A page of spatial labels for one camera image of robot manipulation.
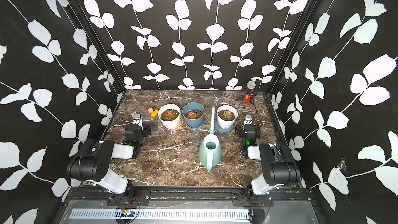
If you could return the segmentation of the white pot succulent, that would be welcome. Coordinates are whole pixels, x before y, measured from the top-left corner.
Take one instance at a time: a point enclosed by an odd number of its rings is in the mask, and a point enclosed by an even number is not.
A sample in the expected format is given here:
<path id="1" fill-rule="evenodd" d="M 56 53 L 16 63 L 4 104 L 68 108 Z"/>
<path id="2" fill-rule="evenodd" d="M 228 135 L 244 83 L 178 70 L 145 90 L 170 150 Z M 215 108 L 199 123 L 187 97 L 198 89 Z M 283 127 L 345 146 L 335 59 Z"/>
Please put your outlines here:
<path id="1" fill-rule="evenodd" d="M 217 109 L 217 122 L 221 129 L 227 130 L 232 128 L 237 117 L 238 112 L 231 105 L 223 105 Z"/>
<path id="2" fill-rule="evenodd" d="M 181 124 L 180 108 L 175 104 L 166 104 L 159 109 L 158 117 L 168 130 L 176 130 Z"/>

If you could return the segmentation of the mint green watering can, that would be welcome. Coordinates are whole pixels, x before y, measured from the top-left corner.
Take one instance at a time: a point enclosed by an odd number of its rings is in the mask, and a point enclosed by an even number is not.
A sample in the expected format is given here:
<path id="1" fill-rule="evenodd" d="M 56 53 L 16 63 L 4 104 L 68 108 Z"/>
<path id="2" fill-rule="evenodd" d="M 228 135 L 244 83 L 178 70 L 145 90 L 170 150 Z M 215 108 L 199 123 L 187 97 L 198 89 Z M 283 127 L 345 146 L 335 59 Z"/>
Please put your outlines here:
<path id="1" fill-rule="evenodd" d="M 203 166 L 208 171 L 216 167 L 222 157 L 222 147 L 218 137 L 214 134 L 215 131 L 215 108 L 211 111 L 211 123 L 209 134 L 205 136 L 199 149 L 199 159 Z"/>

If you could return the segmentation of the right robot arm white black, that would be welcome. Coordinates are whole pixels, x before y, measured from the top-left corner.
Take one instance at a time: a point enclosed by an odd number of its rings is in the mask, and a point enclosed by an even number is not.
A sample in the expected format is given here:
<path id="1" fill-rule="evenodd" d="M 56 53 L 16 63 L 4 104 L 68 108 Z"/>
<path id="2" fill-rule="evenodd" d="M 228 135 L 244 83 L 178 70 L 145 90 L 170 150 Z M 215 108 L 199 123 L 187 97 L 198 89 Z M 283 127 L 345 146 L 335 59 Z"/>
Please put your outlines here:
<path id="1" fill-rule="evenodd" d="M 260 127 L 244 124 L 235 127 L 235 133 L 242 139 L 240 153 L 247 159 L 261 163 L 262 174 L 248 186 L 251 196 L 267 195 L 281 186 L 298 183 L 302 177 L 287 144 L 257 144 Z"/>

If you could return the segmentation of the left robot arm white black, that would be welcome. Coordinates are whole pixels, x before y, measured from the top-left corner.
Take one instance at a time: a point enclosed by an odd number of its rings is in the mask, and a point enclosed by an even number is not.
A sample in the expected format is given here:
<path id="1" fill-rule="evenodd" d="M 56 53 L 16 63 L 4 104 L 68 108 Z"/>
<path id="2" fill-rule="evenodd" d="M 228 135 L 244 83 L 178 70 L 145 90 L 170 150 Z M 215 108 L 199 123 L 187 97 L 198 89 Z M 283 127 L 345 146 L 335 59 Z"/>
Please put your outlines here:
<path id="1" fill-rule="evenodd" d="M 132 183 L 110 168 L 113 159 L 136 159 L 141 152 L 143 139 L 151 135 L 151 126 L 129 123 L 125 127 L 125 140 L 88 140 L 77 151 L 66 168 L 67 175 L 79 181 L 88 181 L 113 194 L 136 197 Z"/>

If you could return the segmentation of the blue pot middle succulent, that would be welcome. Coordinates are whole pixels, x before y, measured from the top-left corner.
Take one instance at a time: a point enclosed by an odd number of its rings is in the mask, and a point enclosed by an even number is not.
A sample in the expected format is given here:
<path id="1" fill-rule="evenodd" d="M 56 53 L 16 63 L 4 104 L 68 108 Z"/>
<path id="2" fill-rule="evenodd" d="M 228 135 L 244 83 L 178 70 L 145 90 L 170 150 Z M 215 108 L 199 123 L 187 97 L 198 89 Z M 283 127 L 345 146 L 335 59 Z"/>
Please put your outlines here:
<path id="1" fill-rule="evenodd" d="M 182 115 L 187 127 L 191 129 L 198 129 L 204 123 L 204 107 L 200 103 L 188 103 L 183 107 Z"/>

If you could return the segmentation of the blue saucer under right pot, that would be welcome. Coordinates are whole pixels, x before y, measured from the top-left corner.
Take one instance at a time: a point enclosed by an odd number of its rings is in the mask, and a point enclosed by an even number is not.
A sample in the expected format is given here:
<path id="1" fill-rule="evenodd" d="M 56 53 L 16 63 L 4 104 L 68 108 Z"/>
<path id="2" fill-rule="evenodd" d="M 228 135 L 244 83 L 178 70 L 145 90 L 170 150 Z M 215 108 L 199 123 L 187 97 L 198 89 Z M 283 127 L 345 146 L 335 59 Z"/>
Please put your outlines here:
<path id="1" fill-rule="evenodd" d="M 233 124 L 232 126 L 228 127 L 227 129 L 223 129 L 221 128 L 221 126 L 218 124 L 218 121 L 215 121 L 214 124 L 214 129 L 216 132 L 220 133 L 220 134 L 227 134 L 230 133 L 234 130 L 235 125 Z"/>

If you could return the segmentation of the yellow block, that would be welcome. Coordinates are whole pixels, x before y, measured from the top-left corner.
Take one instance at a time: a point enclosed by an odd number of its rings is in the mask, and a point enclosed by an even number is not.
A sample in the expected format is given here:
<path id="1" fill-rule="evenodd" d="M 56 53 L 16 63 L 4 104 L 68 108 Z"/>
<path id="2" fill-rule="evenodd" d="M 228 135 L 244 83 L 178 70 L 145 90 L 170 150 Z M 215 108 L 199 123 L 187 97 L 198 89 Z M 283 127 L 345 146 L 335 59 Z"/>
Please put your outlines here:
<path id="1" fill-rule="evenodd" d="M 155 111 L 151 114 L 151 117 L 152 117 L 152 118 L 156 118 L 158 114 L 159 114 L 159 111 L 158 111 L 158 110 L 155 110 Z"/>

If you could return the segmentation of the red glitter microphone on stand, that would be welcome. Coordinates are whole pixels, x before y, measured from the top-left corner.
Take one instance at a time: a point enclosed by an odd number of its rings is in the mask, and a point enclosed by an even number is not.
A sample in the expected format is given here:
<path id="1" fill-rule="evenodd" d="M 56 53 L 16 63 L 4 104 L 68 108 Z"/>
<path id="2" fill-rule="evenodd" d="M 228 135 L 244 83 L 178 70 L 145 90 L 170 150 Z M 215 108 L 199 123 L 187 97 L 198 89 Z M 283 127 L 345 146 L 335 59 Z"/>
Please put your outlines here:
<path id="1" fill-rule="evenodd" d="M 262 80 L 261 79 L 252 79 L 247 82 L 243 86 L 244 96 L 238 96 L 235 101 L 243 101 L 245 105 L 252 104 L 255 108 L 256 114 L 258 113 L 256 104 L 255 104 L 255 96 L 259 93 Z"/>

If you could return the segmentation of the woven coaster under left pot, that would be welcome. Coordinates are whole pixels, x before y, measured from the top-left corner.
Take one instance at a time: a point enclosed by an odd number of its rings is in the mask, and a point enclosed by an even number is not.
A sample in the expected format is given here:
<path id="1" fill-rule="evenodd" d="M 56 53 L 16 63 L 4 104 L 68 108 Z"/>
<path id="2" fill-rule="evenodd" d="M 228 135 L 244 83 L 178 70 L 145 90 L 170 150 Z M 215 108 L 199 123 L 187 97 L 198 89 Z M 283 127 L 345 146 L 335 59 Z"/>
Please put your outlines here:
<path id="1" fill-rule="evenodd" d="M 178 130 L 183 124 L 183 121 L 180 118 L 177 118 L 177 119 L 171 120 L 171 121 L 161 120 L 161 122 L 162 122 L 163 126 L 167 130 L 170 130 L 170 131 Z"/>

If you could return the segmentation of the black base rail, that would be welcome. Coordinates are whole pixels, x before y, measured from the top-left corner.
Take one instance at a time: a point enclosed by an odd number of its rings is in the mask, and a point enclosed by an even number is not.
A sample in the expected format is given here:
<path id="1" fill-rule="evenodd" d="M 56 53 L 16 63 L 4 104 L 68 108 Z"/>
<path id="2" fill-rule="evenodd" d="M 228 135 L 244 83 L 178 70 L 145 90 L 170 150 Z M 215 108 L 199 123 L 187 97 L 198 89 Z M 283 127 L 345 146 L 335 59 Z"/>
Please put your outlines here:
<path id="1" fill-rule="evenodd" d="M 272 206 L 276 202 L 309 201 L 315 202 L 310 190 L 300 187 L 281 187 L 268 195 L 258 196 L 243 187 L 161 187 L 134 186 L 133 195 L 111 194 L 100 187 L 80 187 L 69 191 L 65 203 L 72 200 L 105 201 L 111 206 L 126 206 L 135 199 L 134 205 L 149 206 L 164 201 L 227 201 L 233 206 L 260 208 L 261 204 Z"/>

